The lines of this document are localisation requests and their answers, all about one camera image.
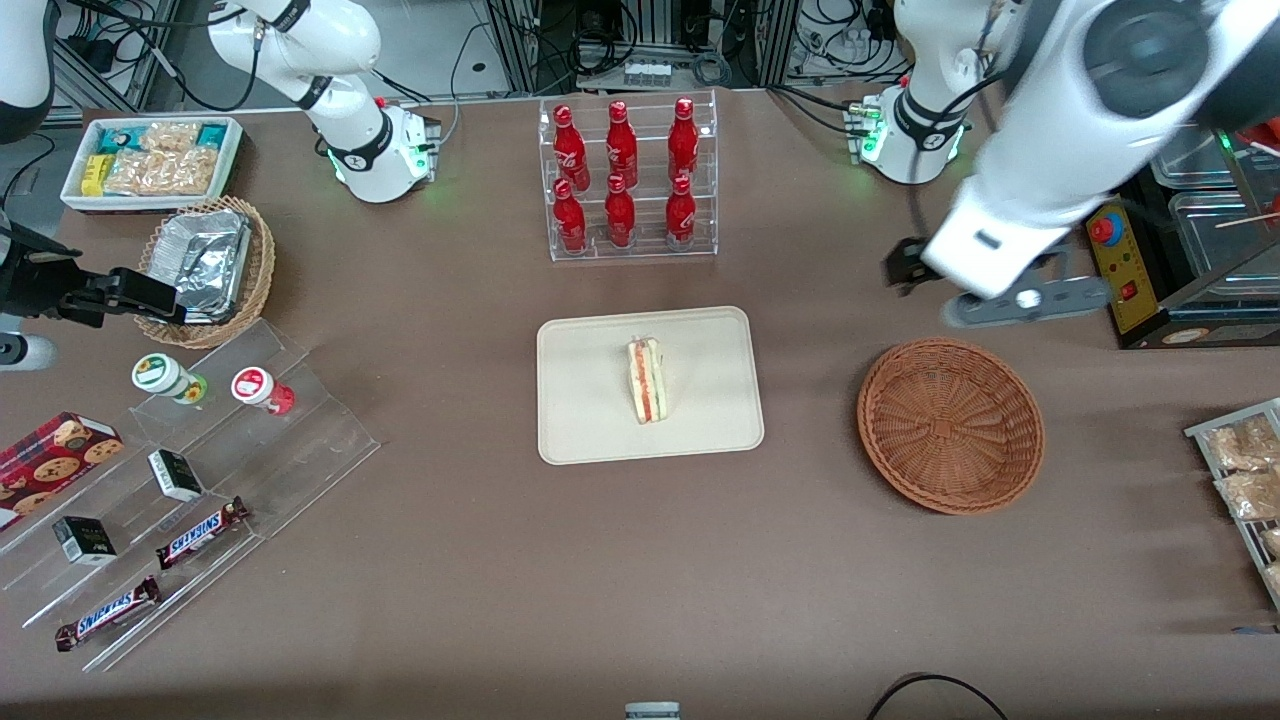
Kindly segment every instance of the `wicker basket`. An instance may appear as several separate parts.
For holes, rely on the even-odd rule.
[[[169,325],[134,318],[143,334],[154,341],[178,345],[188,350],[207,350],[244,332],[262,314],[266,295],[271,290],[271,272],[275,269],[275,241],[271,240],[271,228],[266,227],[262,215],[259,215],[252,205],[237,197],[219,197],[183,208],[178,214],[211,213],[214,210],[237,210],[253,224],[248,258],[244,260],[244,278],[241,281],[239,297],[237,297],[239,309],[229,322],[221,325]],[[138,261],[140,272],[147,272],[151,265],[151,252],[156,247],[159,236],[160,228],[157,227],[151,233],[151,242],[142,251],[142,260]]]
[[[858,434],[906,497],[950,515],[1000,510],[1030,487],[1044,424],[1027,386],[980,347],[927,338],[891,348],[858,395]]]

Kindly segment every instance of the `brown tabletop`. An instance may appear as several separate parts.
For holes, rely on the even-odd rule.
[[[236,192],[278,243],[266,316],[385,446],[109,673],[0,605],[0,717],[860,717],[913,671],[1012,717],[1275,716],[1280,638],[1229,634],[1275,616],[1181,436],[1280,395],[1275,351],[1121,352],[1102,314],[964,333],[1036,393],[1044,466],[1002,512],[916,507],[850,411],[883,350],[955,334],[955,290],[883,286],[906,195],[838,135],[718,99],[719,256],[621,268],[552,266],[534,101],[467,105],[439,181],[389,205],[334,181],[301,113],[242,115]],[[931,223],[980,129],[923,190]],[[59,240],[132,266],[155,224],[68,211]],[[543,323],[712,305],[750,318],[759,448],[539,459]],[[26,327],[61,360],[0,373],[5,443],[142,400],[127,368],[161,347],[131,319]]]

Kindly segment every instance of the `cookie box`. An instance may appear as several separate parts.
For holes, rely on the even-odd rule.
[[[124,443],[110,425],[72,413],[0,451],[0,530],[105,462]]]
[[[146,126],[152,122],[172,123],[200,123],[204,126],[225,126],[221,145],[218,150],[218,163],[214,165],[214,177],[209,183],[209,190],[204,195],[154,195],[154,196],[125,196],[125,195],[84,195],[81,190],[81,181],[84,178],[84,169],[90,164],[90,158],[99,152],[105,133],[132,126]],[[73,210],[81,213],[164,213],[178,208],[188,208],[198,202],[216,200],[223,196],[223,190],[230,179],[232,167],[236,163],[236,151],[239,149],[243,129],[241,124],[227,115],[150,115],[143,118],[110,118],[92,120],[84,128],[84,137],[81,138],[76,159],[70,170],[67,172],[67,181],[63,183],[63,202]]]

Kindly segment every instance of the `yellow control panel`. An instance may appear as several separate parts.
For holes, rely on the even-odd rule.
[[[1129,217],[1119,205],[1105,204],[1084,223],[1084,231],[1098,272],[1111,286],[1111,314],[1116,327],[1126,333],[1160,311]]]

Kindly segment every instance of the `red cookie box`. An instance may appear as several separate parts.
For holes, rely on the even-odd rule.
[[[110,425],[72,413],[0,452],[0,530],[124,447]]]

